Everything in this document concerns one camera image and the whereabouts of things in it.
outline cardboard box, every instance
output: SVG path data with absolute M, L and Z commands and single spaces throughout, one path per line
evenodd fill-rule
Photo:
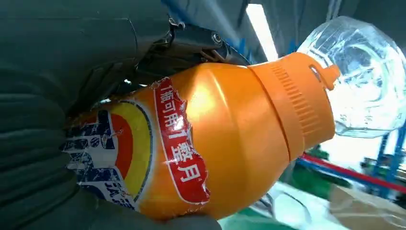
M 404 229 L 396 224 L 406 228 L 406 210 L 388 200 L 354 189 L 334 186 L 329 211 L 342 225 L 352 230 Z

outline ceiling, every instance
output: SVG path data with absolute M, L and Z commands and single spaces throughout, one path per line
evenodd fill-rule
M 266 61 L 246 14 L 248 4 L 262 4 L 278 55 L 293 52 L 320 24 L 335 16 L 373 23 L 406 51 L 404 0 L 162 0 L 175 18 L 217 30 L 252 63 Z

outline orange cap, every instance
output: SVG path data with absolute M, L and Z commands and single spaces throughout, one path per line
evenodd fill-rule
M 303 151 L 334 136 L 334 120 L 325 88 L 340 76 L 337 66 L 322 68 L 313 58 L 292 53 L 275 62 L 249 66 L 279 115 L 294 160 Z

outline transparent plastic bottle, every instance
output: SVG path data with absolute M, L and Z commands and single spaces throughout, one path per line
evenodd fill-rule
M 395 42 L 372 24 L 341 16 L 316 28 L 298 52 L 341 76 L 327 92 L 342 136 L 374 138 L 406 118 L 406 60 Z

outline plastic bottle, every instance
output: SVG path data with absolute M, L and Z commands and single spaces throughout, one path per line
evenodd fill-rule
M 336 133 L 374 138 L 406 119 L 406 59 L 396 43 L 369 23 L 341 16 L 316 28 L 299 47 L 341 76 L 328 92 Z
M 333 137 L 325 88 L 338 76 L 301 53 L 249 67 L 201 64 L 81 116 L 61 148 L 79 185 L 100 198 L 154 219 L 220 219 Z

